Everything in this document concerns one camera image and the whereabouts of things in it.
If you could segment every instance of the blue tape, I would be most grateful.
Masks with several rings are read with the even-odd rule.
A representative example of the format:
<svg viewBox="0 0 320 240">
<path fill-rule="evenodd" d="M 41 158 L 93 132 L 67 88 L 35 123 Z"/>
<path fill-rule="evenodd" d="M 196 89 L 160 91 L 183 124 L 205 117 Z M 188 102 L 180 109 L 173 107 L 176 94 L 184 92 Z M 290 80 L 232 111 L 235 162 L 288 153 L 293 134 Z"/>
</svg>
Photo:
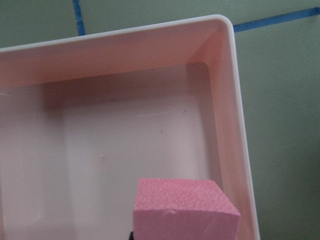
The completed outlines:
<svg viewBox="0 0 320 240">
<path fill-rule="evenodd" d="M 233 26 L 234 32 L 242 32 L 250 29 L 265 27 L 268 25 L 289 22 L 296 19 L 308 18 L 311 16 L 320 15 L 320 7 L 313 7 L 301 11 L 295 11 L 283 15 L 267 17 L 255 21 L 248 21 Z"/>
<path fill-rule="evenodd" d="M 82 20 L 81 8 L 79 4 L 79 0 L 73 1 L 73 9 L 76 19 L 76 28 L 78 29 L 78 35 L 83 36 L 86 35 L 84 21 Z"/>
</svg>

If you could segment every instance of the pink cube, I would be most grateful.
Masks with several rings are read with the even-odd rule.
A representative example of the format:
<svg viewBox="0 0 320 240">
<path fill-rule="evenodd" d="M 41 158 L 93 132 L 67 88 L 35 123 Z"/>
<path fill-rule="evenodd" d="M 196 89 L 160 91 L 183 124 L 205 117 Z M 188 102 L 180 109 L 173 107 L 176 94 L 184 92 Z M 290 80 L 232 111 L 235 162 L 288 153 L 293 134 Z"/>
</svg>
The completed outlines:
<svg viewBox="0 0 320 240">
<path fill-rule="evenodd" d="M 139 180 L 134 240 L 235 240 L 239 220 L 239 211 L 212 180 Z"/>
</svg>

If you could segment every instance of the dark object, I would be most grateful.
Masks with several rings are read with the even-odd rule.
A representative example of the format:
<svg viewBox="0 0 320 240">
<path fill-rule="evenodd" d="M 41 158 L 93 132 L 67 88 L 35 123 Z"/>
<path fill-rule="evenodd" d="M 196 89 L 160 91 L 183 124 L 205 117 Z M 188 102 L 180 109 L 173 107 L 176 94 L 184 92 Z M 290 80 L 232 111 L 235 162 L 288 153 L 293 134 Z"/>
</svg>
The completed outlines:
<svg viewBox="0 0 320 240">
<path fill-rule="evenodd" d="M 130 233 L 129 240 L 135 240 L 135 239 L 134 239 L 134 232 L 133 232 L 133 231 Z"/>
</svg>

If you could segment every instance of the white box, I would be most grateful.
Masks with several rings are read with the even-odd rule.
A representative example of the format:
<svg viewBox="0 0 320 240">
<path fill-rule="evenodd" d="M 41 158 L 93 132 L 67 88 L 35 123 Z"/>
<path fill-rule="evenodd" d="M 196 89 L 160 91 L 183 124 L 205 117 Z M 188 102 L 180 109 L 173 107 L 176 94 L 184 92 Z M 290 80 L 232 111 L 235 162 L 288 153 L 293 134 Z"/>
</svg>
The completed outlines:
<svg viewBox="0 0 320 240">
<path fill-rule="evenodd" d="M 213 179 L 258 240 L 221 15 L 0 49 L 4 240 L 125 240 L 140 177 Z"/>
</svg>

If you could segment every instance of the blue line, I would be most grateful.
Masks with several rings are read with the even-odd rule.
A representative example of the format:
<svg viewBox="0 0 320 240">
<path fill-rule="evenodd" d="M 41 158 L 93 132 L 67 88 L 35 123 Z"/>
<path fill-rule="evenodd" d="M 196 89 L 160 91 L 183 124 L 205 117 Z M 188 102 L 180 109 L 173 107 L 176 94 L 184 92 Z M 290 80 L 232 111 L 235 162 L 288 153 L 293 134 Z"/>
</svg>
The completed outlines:
<svg viewBox="0 0 320 240">
<path fill-rule="evenodd" d="M 296 19 L 307 18 L 315 15 L 320 15 L 320 7 L 313 7 L 301 11 L 295 11 L 283 15 L 267 17 L 259 20 L 248 21 L 233 26 L 234 32 L 242 32 L 250 29 L 265 27 L 268 25 L 289 22 Z"/>
<path fill-rule="evenodd" d="M 78 35 L 83 36 L 86 35 L 84 21 L 82 20 L 81 7 L 79 4 L 79 0 L 73 1 L 73 9 L 76 19 L 76 28 L 78 29 Z"/>
</svg>

